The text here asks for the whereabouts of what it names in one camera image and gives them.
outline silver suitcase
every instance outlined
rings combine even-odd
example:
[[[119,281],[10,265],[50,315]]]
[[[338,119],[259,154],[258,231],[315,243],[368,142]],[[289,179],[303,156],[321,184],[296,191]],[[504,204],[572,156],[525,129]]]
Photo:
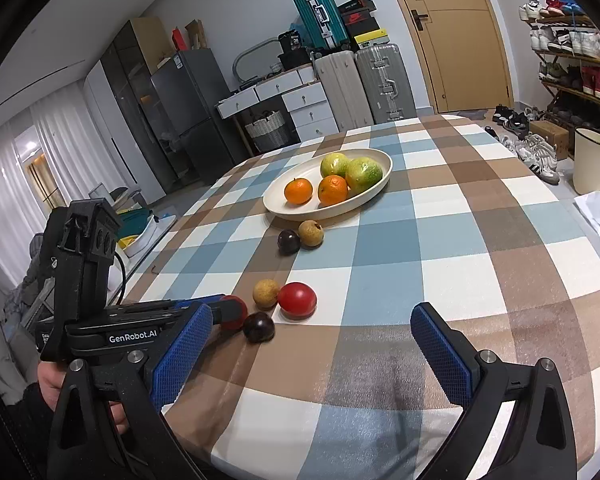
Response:
[[[374,123],[365,89],[350,50],[336,52],[314,61],[315,73],[327,95],[333,118],[341,132]]]
[[[376,124],[418,116],[396,44],[361,48],[356,52],[356,65]]]

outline white oval bowl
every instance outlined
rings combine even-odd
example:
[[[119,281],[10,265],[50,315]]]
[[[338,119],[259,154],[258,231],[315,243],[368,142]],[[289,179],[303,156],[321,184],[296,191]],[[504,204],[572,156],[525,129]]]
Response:
[[[382,180],[366,191],[347,198],[344,202],[321,207],[320,201],[318,200],[318,184],[320,184],[320,181],[322,180],[320,164],[322,159],[329,155],[329,153],[325,153],[323,156],[316,156],[285,171],[285,173],[269,184],[269,187],[267,187],[263,196],[264,207],[274,215],[286,220],[322,220],[324,218],[331,218],[347,213],[352,209],[363,205],[363,203],[368,202],[375,197],[389,181],[391,170],[394,168],[394,162],[385,152],[373,150],[371,148],[355,148],[353,150],[336,151],[347,155],[351,159],[358,158],[359,156],[368,156],[368,158],[373,159],[382,168]],[[285,198],[285,186],[295,178],[305,178],[314,187],[314,193],[311,200],[301,205],[290,204]]]

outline hand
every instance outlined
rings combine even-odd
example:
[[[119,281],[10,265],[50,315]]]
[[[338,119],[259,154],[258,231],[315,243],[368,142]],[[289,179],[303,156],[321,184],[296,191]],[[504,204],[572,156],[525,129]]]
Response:
[[[62,382],[66,375],[66,367],[58,363],[49,363],[40,361],[38,365],[38,384],[40,385],[40,393],[45,399],[46,405],[52,411],[56,410],[58,405],[58,397],[62,389]],[[111,415],[116,424],[116,429],[119,434],[125,433],[129,429],[129,423],[126,420],[125,410],[119,402],[110,402]]]

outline wooden door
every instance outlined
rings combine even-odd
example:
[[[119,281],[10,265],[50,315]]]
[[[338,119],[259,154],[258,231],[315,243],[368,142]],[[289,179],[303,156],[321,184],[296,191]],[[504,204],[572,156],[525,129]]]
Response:
[[[504,46],[487,0],[398,2],[438,112],[512,105]]]

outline gray refrigerator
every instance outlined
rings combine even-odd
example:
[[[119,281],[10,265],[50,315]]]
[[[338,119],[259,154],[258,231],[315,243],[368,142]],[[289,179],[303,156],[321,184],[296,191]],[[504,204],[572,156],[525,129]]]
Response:
[[[216,110],[231,92],[211,49],[179,51],[151,81],[203,182],[214,183],[248,158],[234,124]]]

